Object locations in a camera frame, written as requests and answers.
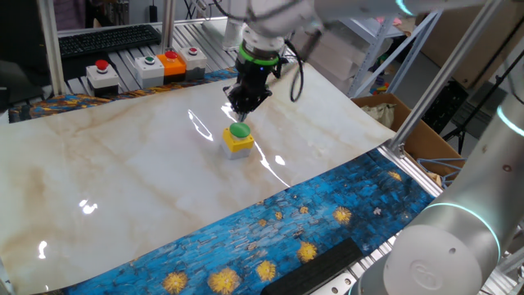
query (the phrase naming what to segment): cable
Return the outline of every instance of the cable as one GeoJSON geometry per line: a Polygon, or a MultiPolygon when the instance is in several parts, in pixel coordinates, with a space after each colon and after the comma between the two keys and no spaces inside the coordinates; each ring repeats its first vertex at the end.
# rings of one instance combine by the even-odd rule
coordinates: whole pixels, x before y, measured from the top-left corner
{"type": "Polygon", "coordinates": [[[508,43],[511,42],[511,39],[518,32],[518,30],[520,29],[522,24],[524,24],[524,16],[518,21],[518,23],[515,25],[513,30],[509,33],[509,35],[506,37],[506,39],[502,42],[502,44],[500,45],[499,49],[497,49],[497,52],[495,52],[495,54],[491,57],[491,59],[486,64],[486,66],[484,66],[484,69],[482,69],[482,71],[479,73],[479,75],[475,78],[475,80],[473,81],[472,85],[475,85],[476,83],[478,83],[478,81],[481,79],[481,77],[488,71],[488,69],[493,64],[493,62],[497,59],[497,57],[499,57],[500,53],[502,53],[502,51],[506,48],[508,43]]]}
{"type": "Polygon", "coordinates": [[[484,290],[482,290],[482,289],[481,289],[481,292],[484,293],[484,294],[487,294],[487,295],[493,295],[493,294],[488,293],[488,292],[486,292],[486,291],[484,291],[484,290]]]}
{"type": "Polygon", "coordinates": [[[193,3],[191,2],[191,5],[189,5],[189,4],[187,4],[187,0],[183,0],[183,2],[186,3],[186,8],[187,8],[186,19],[187,19],[188,17],[193,18],[192,14],[191,14],[191,5],[192,5],[193,3]]]}
{"type": "Polygon", "coordinates": [[[246,18],[244,17],[239,17],[239,16],[234,16],[234,15],[231,15],[229,13],[227,13],[219,4],[219,2],[217,0],[213,0],[213,3],[215,4],[215,6],[219,9],[220,13],[222,13],[224,16],[227,16],[229,17],[230,19],[232,20],[241,20],[241,21],[245,21],[246,18]]]}
{"type": "Polygon", "coordinates": [[[55,97],[55,93],[53,91],[51,91],[49,96],[47,96],[47,98],[44,98],[44,101],[47,101],[48,99],[51,99],[51,98],[54,98],[54,97],[55,97]]]}
{"type": "Polygon", "coordinates": [[[445,175],[445,176],[440,176],[440,180],[441,180],[441,183],[442,183],[442,188],[443,189],[447,189],[448,188],[448,184],[452,184],[453,183],[453,180],[448,180],[448,178],[450,177],[454,177],[456,176],[458,173],[460,173],[460,171],[462,171],[462,168],[460,167],[457,167],[455,165],[450,165],[450,164],[446,164],[446,163],[443,163],[443,162],[446,162],[446,161],[467,161],[468,159],[467,158],[462,158],[462,159],[454,159],[454,158],[449,158],[449,159],[432,159],[432,160],[428,160],[428,159],[418,159],[417,160],[417,163],[426,171],[426,172],[431,172],[429,171],[424,165],[423,163],[430,163],[430,164],[437,164],[437,165],[442,165],[442,166],[445,166],[445,167],[449,167],[451,169],[455,169],[456,171],[455,172],[452,172],[448,175],[445,175]]]}
{"type": "Polygon", "coordinates": [[[296,56],[292,55],[292,54],[286,54],[286,55],[283,55],[281,57],[291,57],[291,58],[294,58],[296,59],[296,56]]]}
{"type": "MultiPolygon", "coordinates": [[[[513,63],[509,66],[508,69],[506,69],[506,71],[502,74],[502,76],[496,79],[496,83],[490,88],[490,91],[488,91],[488,93],[486,93],[486,95],[478,103],[477,107],[475,107],[475,109],[469,114],[468,118],[460,126],[457,126],[457,128],[455,128],[453,131],[449,132],[448,134],[442,137],[445,141],[449,141],[450,139],[452,139],[453,137],[457,135],[461,136],[462,138],[460,138],[458,141],[458,144],[459,144],[458,153],[462,152],[462,145],[464,143],[463,136],[466,133],[466,127],[468,126],[469,122],[473,120],[473,118],[475,118],[477,113],[482,109],[482,107],[486,104],[486,102],[491,98],[491,95],[493,95],[493,93],[495,93],[495,90],[497,90],[497,88],[502,84],[502,82],[506,80],[506,77],[508,77],[508,75],[511,73],[513,68],[517,65],[518,62],[520,62],[520,60],[523,57],[524,57],[524,50],[522,50],[521,53],[518,55],[518,57],[515,58],[513,63]]],[[[518,96],[515,95],[515,98],[520,103],[524,104],[524,102],[518,96]]]]}
{"type": "Polygon", "coordinates": [[[116,14],[118,15],[118,19],[119,19],[120,25],[126,25],[124,23],[124,19],[122,18],[122,11],[119,9],[116,14]]]}
{"type": "Polygon", "coordinates": [[[295,54],[296,60],[298,61],[298,71],[295,74],[295,77],[293,78],[293,82],[291,83],[291,101],[292,102],[298,102],[300,99],[300,96],[302,95],[302,90],[304,90],[304,64],[302,63],[302,59],[300,58],[300,55],[298,54],[298,51],[296,50],[295,46],[291,41],[285,40],[285,44],[289,47],[289,49],[295,54]],[[298,91],[298,94],[296,95],[296,98],[294,98],[295,93],[295,83],[296,79],[298,78],[300,74],[300,89],[298,91]]]}

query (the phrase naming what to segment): metal frame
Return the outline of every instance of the metal frame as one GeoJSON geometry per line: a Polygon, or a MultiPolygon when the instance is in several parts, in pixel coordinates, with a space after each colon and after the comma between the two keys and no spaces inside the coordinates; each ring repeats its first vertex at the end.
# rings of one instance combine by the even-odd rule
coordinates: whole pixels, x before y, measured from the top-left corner
{"type": "Polygon", "coordinates": [[[365,75],[368,73],[368,69],[375,63],[377,60],[377,54],[380,51],[381,45],[384,43],[384,39],[391,38],[398,36],[398,34],[392,34],[391,29],[395,28],[393,24],[393,20],[395,17],[386,18],[380,28],[377,30],[377,36],[371,36],[371,32],[369,29],[358,29],[355,30],[354,25],[349,25],[347,22],[342,21],[345,25],[347,25],[350,29],[354,30],[356,33],[359,34],[360,37],[365,39],[366,41],[370,42],[370,47],[368,49],[368,52],[366,53],[366,57],[364,58],[364,62],[362,66],[359,68],[359,71],[357,72],[355,78],[353,79],[353,83],[350,86],[350,90],[348,91],[347,95],[350,98],[356,98],[358,97],[370,84],[373,83],[373,81],[386,69],[387,66],[391,64],[392,61],[395,60],[395,58],[404,50],[416,37],[415,44],[413,45],[413,49],[410,51],[409,55],[405,58],[404,63],[402,64],[402,67],[397,72],[397,75],[395,76],[395,79],[390,85],[390,89],[393,88],[393,91],[389,91],[389,93],[393,93],[397,88],[398,85],[402,82],[402,79],[404,78],[406,72],[408,71],[409,67],[413,64],[414,58],[418,55],[420,52],[422,45],[426,42],[427,37],[429,34],[433,31],[433,28],[435,27],[436,22],[440,19],[442,11],[435,11],[431,14],[429,14],[426,19],[413,31],[411,36],[409,36],[391,55],[389,58],[387,58],[382,65],[373,72],[373,75],[368,78],[364,83],[362,81],[364,80],[365,75]]]}
{"type": "Polygon", "coordinates": [[[429,33],[433,31],[433,28],[436,25],[436,22],[440,19],[442,11],[436,11],[429,14],[426,19],[420,24],[420,26],[415,29],[415,31],[409,36],[378,68],[375,72],[369,77],[360,87],[356,90],[355,94],[352,97],[358,97],[370,84],[372,84],[375,79],[389,66],[396,57],[413,41],[415,38],[415,43],[412,50],[409,51],[408,56],[406,57],[404,63],[400,67],[399,71],[395,75],[395,78],[391,82],[390,87],[388,88],[388,93],[392,93],[399,87],[399,84],[402,82],[402,79],[408,72],[409,68],[413,64],[415,57],[422,49],[422,46],[427,40],[429,33]]]}
{"type": "Polygon", "coordinates": [[[429,37],[429,34],[433,31],[433,28],[435,28],[435,25],[439,21],[441,15],[442,15],[442,11],[438,11],[436,15],[434,16],[431,24],[424,25],[422,32],[420,32],[420,36],[415,40],[413,47],[411,48],[411,50],[408,53],[408,56],[405,58],[404,62],[402,63],[402,66],[400,66],[399,70],[397,71],[395,78],[393,78],[393,81],[391,81],[390,87],[387,89],[386,93],[395,93],[396,92],[400,83],[402,82],[406,73],[408,72],[409,68],[413,64],[415,57],[417,57],[417,55],[420,53],[420,50],[422,49],[422,46],[426,42],[427,37],[429,37]]]}
{"type": "Polygon", "coordinates": [[[52,90],[55,95],[66,94],[64,73],[58,37],[56,32],[55,8],[52,0],[38,0],[38,10],[42,20],[43,36],[46,43],[47,62],[51,74],[52,90]]]}
{"type": "Polygon", "coordinates": [[[164,54],[173,49],[174,9],[176,0],[164,0],[164,19],[162,21],[162,43],[157,54],[164,54]]]}
{"type": "MultiPolygon", "coordinates": [[[[368,43],[372,43],[377,40],[378,30],[381,28],[377,20],[373,18],[368,19],[342,19],[340,20],[342,24],[354,31],[362,39],[366,40],[368,43]]],[[[387,28],[386,38],[394,38],[404,36],[404,32],[397,29],[395,26],[390,26],[387,28]]]]}
{"type": "Polygon", "coordinates": [[[377,39],[373,40],[373,42],[371,42],[371,44],[369,45],[369,49],[366,53],[366,57],[364,58],[364,62],[362,63],[359,70],[357,71],[357,74],[353,78],[353,83],[351,84],[350,90],[347,93],[348,97],[355,97],[355,94],[357,93],[357,88],[362,84],[364,77],[368,73],[368,69],[375,64],[378,52],[380,51],[381,46],[384,43],[384,39],[386,39],[390,27],[393,26],[393,20],[395,20],[394,16],[387,17],[386,19],[384,19],[384,22],[378,30],[377,39]]]}
{"type": "Polygon", "coordinates": [[[433,197],[438,197],[444,192],[442,188],[435,183],[435,181],[430,179],[427,174],[418,168],[418,166],[410,159],[407,159],[406,157],[397,157],[385,145],[381,145],[377,150],[386,159],[395,163],[395,165],[397,165],[403,172],[415,179],[415,181],[417,181],[417,183],[433,197]]]}
{"type": "Polygon", "coordinates": [[[422,119],[422,116],[424,116],[427,109],[435,100],[436,96],[444,88],[451,75],[457,70],[462,59],[464,59],[473,45],[475,45],[482,32],[484,32],[503,4],[504,0],[490,0],[479,12],[477,18],[475,18],[468,31],[466,31],[463,38],[457,44],[457,47],[449,56],[448,61],[444,66],[442,66],[442,69],[439,71],[433,82],[431,82],[413,111],[409,114],[402,126],[400,126],[395,137],[387,144],[388,148],[396,156],[404,156],[404,143],[406,139],[413,132],[418,122],[422,119]]]}
{"type": "MultiPolygon", "coordinates": [[[[226,17],[217,17],[208,22],[224,23],[226,17]]],[[[237,51],[224,52],[219,50],[220,43],[212,38],[211,35],[201,25],[203,20],[176,20],[174,22],[174,30],[171,35],[172,48],[179,51],[181,48],[197,47],[200,48],[208,58],[206,72],[210,73],[216,70],[223,70],[235,65],[235,58],[237,51]]],[[[151,23],[159,33],[162,31],[162,23],[151,23]]],[[[97,28],[97,29],[75,29],[68,31],[61,31],[58,37],[65,37],[77,34],[86,34],[102,30],[110,30],[115,27],[97,28]]],[[[109,59],[117,66],[117,72],[120,76],[119,93],[134,91],[140,89],[138,82],[133,76],[134,73],[134,58],[156,55],[160,51],[160,46],[152,44],[150,46],[142,46],[140,48],[130,48],[109,52],[109,59]]],[[[90,88],[87,83],[87,78],[80,77],[78,79],[70,79],[65,82],[67,94],[70,93],[85,93],[91,95],[90,88]]]]}

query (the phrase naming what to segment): black keyboard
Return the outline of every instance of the black keyboard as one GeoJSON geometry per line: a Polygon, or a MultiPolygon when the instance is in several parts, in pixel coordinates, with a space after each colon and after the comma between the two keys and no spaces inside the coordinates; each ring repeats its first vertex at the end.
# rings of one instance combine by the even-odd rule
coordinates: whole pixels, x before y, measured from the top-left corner
{"type": "Polygon", "coordinates": [[[62,58],[77,57],[93,52],[113,52],[153,43],[160,44],[160,41],[160,33],[150,25],[107,29],[58,39],[62,58]]]}

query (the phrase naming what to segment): brown cardboard box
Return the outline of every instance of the brown cardboard box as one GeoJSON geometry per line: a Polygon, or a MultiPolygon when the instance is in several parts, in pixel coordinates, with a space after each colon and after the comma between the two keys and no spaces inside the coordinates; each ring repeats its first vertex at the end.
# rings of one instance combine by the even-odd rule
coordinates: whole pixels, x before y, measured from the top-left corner
{"type": "MultiPolygon", "coordinates": [[[[422,52],[438,66],[443,66],[480,10],[480,7],[467,7],[445,11],[425,42],[422,52]]],[[[482,33],[477,44],[465,56],[462,64],[453,74],[453,78],[466,89],[480,87],[490,79],[524,36],[524,26],[521,26],[486,73],[476,84],[473,84],[522,16],[524,16],[523,2],[506,1],[503,8],[482,33]]]]}
{"type": "MultiPolygon", "coordinates": [[[[398,131],[402,123],[406,120],[411,110],[404,105],[393,94],[381,94],[366,98],[353,98],[352,101],[359,107],[375,107],[381,103],[395,104],[395,119],[391,130],[398,131]]],[[[462,158],[442,137],[431,129],[426,123],[420,121],[415,130],[406,140],[404,150],[413,159],[441,159],[441,158],[462,158]]],[[[452,161],[451,165],[462,167],[464,161],[452,161]]],[[[425,164],[429,171],[444,176],[454,172],[453,169],[436,164],[425,164]]]]}

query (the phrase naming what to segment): yellow star pattern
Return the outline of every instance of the yellow star pattern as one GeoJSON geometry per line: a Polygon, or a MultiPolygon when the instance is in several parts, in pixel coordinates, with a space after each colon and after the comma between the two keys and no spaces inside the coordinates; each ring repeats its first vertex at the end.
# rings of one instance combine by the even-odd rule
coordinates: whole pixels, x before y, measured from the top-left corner
{"type": "Polygon", "coordinates": [[[186,288],[187,276],[183,272],[171,273],[164,279],[162,286],[169,294],[180,294],[186,288]]]}
{"type": "Polygon", "coordinates": [[[256,273],[259,274],[259,277],[262,279],[262,281],[270,281],[274,279],[277,271],[273,263],[264,261],[256,268],[256,273]]]}
{"type": "Polygon", "coordinates": [[[394,171],[387,172],[387,174],[389,174],[391,177],[393,177],[396,180],[402,181],[402,177],[400,177],[400,174],[394,171]]]}
{"type": "Polygon", "coordinates": [[[212,274],[207,281],[211,290],[222,295],[231,294],[238,285],[240,285],[240,278],[235,270],[230,268],[223,269],[218,274],[212,274]]]}
{"type": "Polygon", "coordinates": [[[347,225],[351,220],[351,212],[349,209],[339,206],[334,212],[333,217],[341,225],[347,225]]]}
{"type": "Polygon", "coordinates": [[[296,252],[296,255],[302,263],[311,261],[317,256],[317,248],[312,243],[300,242],[300,245],[300,249],[296,252]]]}

